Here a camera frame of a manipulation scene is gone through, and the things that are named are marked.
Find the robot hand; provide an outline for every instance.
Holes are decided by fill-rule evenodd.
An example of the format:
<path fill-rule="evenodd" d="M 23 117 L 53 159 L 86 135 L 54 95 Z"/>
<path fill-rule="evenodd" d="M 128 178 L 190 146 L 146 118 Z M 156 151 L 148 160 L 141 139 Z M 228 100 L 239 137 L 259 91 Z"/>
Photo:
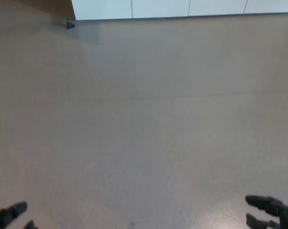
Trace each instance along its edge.
<path fill-rule="evenodd" d="M 273 221 L 260 221 L 254 216 L 247 214 L 247 225 L 251 229 L 288 229 L 288 206 L 283 204 L 282 201 L 272 197 L 261 197 L 261 196 L 246 196 L 246 202 L 258 208 L 264 210 L 267 214 L 275 217 L 279 217 L 279 224 Z"/>
<path fill-rule="evenodd" d="M 4 229 L 9 226 L 12 221 L 17 219 L 21 214 L 27 210 L 27 203 L 21 202 L 12 205 L 9 208 L 0 210 L 0 229 Z M 30 221 L 24 229 L 38 229 L 35 227 L 33 221 Z"/>

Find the cabinet door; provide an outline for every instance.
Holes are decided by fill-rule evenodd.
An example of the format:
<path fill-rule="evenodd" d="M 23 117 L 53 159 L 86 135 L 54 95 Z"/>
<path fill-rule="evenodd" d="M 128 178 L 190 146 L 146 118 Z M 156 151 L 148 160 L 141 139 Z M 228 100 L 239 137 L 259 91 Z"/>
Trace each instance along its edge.
<path fill-rule="evenodd" d="M 77 20 L 132 18 L 131 0 L 72 0 Z"/>
<path fill-rule="evenodd" d="M 191 0 L 189 16 L 244 13 L 246 0 Z"/>
<path fill-rule="evenodd" d="M 248 0 L 245 13 L 288 12 L 288 0 Z"/>
<path fill-rule="evenodd" d="M 133 18 L 186 17 L 190 0 L 132 0 Z"/>

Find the floor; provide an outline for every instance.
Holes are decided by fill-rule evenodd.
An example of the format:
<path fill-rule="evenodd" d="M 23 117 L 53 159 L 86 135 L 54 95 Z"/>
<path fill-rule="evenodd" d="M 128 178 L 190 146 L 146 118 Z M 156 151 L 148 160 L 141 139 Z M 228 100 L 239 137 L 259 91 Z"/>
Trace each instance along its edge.
<path fill-rule="evenodd" d="M 0 0 L 11 228 L 246 229 L 269 219 L 246 194 L 288 204 L 288 15 L 68 31 L 48 8 Z"/>

